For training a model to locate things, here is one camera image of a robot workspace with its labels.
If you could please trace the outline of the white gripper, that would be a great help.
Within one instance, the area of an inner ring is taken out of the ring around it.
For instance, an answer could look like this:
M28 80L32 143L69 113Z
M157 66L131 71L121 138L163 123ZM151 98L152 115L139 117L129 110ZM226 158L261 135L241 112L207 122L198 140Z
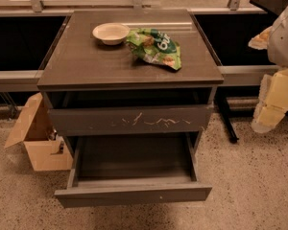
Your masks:
M264 75L260 83L258 104L253 113L252 130L267 133L273 130L288 111L288 69L276 72L272 77Z

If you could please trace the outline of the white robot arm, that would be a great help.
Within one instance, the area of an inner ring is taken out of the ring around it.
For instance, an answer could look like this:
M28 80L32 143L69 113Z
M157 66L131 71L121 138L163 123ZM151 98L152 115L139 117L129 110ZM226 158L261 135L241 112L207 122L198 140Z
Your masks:
M268 53L268 60L280 67L272 76L264 75L252 130L266 133L274 129L288 111L288 6L268 27L249 42L249 47Z

